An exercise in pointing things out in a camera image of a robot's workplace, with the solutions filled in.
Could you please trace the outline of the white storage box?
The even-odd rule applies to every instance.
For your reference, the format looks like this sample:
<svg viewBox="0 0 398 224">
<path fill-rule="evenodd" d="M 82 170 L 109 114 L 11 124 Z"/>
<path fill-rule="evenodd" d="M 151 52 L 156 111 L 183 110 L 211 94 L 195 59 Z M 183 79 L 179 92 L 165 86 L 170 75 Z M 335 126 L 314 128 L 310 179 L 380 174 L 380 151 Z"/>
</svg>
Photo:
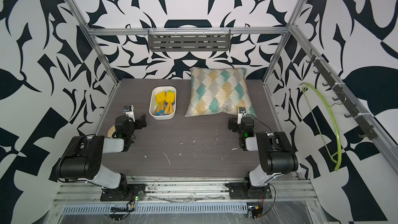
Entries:
<svg viewBox="0 0 398 224">
<path fill-rule="evenodd" d="M 176 113 L 177 90 L 160 86 L 152 90 L 149 113 L 155 120 L 170 120 Z"/>
</svg>

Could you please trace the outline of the yellow toy shovel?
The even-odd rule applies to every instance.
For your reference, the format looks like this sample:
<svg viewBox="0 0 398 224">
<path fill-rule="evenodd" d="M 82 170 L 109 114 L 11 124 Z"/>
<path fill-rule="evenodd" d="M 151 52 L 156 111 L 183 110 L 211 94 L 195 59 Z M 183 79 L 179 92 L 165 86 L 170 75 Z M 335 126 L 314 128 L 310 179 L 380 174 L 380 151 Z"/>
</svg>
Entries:
<svg viewBox="0 0 398 224">
<path fill-rule="evenodd" d="M 175 102 L 175 92 L 169 90 L 165 97 L 166 107 L 164 110 L 165 115 L 171 115 L 174 112 L 173 104 Z"/>
<path fill-rule="evenodd" d="M 155 96 L 157 102 L 157 108 L 155 110 L 155 115 L 161 116 L 164 114 L 164 102 L 165 102 L 166 93 L 162 91 Z"/>
</svg>

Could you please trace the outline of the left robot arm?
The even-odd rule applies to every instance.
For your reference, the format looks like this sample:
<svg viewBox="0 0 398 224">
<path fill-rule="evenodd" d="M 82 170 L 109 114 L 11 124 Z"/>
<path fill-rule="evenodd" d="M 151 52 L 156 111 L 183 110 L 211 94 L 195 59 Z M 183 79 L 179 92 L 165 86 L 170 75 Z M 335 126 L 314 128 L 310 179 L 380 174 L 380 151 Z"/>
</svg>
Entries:
<svg viewBox="0 0 398 224">
<path fill-rule="evenodd" d="M 103 135 L 73 137 L 57 165 L 57 179 L 62 183 L 83 181 L 100 186 L 105 194 L 126 197 L 129 194 L 126 176 L 104 166 L 102 156 L 127 152 L 134 143 L 135 130 L 146 126 L 146 114 L 135 119 L 129 113 L 115 119 L 115 130 L 109 138 Z"/>
</svg>

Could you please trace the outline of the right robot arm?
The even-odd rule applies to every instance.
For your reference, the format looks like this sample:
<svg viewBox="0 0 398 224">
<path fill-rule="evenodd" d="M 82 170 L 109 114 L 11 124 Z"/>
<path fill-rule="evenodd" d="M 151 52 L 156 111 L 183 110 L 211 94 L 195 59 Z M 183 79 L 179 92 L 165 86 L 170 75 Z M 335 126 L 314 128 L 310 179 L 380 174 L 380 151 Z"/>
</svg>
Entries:
<svg viewBox="0 0 398 224">
<path fill-rule="evenodd" d="M 244 178 L 244 188 L 266 187 L 281 175 L 296 172 L 298 159 L 285 132 L 254 132 L 255 122 L 250 117 L 229 118 L 228 129 L 238 133 L 239 146 L 244 151 L 256 151 L 259 165 Z"/>
</svg>

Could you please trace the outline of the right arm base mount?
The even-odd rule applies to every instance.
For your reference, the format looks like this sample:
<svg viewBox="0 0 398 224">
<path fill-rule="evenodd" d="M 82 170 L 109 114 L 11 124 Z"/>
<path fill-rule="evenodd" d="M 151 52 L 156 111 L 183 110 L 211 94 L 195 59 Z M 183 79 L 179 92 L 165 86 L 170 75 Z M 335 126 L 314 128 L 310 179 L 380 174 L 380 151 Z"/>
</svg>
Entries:
<svg viewBox="0 0 398 224">
<path fill-rule="evenodd" d="M 243 183 L 227 183 L 225 186 L 229 190 L 229 196 L 233 200 L 239 199 L 271 199 L 273 197 L 269 186 L 252 187 L 244 185 Z"/>
</svg>

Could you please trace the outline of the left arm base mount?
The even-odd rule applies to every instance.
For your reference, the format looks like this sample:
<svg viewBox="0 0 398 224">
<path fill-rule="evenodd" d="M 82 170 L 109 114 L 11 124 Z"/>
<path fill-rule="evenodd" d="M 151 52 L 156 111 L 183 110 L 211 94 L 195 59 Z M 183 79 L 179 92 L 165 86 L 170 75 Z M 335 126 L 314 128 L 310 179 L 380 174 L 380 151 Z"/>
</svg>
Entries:
<svg viewBox="0 0 398 224">
<path fill-rule="evenodd" d="M 116 189 L 104 189 L 100 197 L 101 202 L 127 201 L 140 197 L 145 193 L 146 184 L 128 184 Z"/>
</svg>

